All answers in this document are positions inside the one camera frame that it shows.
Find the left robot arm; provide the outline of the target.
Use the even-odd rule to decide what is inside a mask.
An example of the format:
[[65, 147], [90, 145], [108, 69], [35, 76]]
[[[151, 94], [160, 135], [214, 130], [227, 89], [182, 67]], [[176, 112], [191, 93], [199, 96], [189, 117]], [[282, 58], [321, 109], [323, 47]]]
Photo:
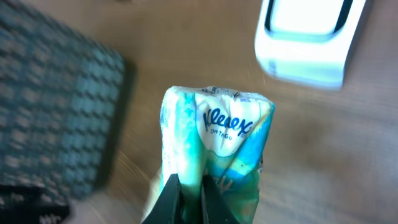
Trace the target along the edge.
[[1, 186], [1, 224], [60, 224], [71, 214], [68, 200], [37, 186]]

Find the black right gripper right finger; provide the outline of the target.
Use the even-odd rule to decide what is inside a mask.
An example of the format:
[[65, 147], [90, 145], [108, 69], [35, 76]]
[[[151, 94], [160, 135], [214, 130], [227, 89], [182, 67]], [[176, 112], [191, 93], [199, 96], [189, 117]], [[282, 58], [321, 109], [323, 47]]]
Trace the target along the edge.
[[239, 224], [209, 175], [203, 177], [200, 202], [202, 224]]

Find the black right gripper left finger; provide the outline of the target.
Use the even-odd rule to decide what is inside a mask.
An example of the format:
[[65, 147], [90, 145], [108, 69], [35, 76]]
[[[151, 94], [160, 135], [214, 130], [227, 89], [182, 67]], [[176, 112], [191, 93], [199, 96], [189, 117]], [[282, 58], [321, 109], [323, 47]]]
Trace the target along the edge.
[[172, 174], [142, 224], [181, 224], [183, 194], [178, 174]]

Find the teal tissue pack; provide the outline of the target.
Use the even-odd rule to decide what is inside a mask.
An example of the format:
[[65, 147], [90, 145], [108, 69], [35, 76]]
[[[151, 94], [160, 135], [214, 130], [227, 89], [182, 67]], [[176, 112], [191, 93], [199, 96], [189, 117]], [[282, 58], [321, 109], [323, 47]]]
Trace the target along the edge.
[[252, 223], [274, 110], [275, 104], [258, 93], [170, 87], [160, 110], [160, 188], [177, 174], [194, 215], [203, 177], [209, 175], [235, 219]]

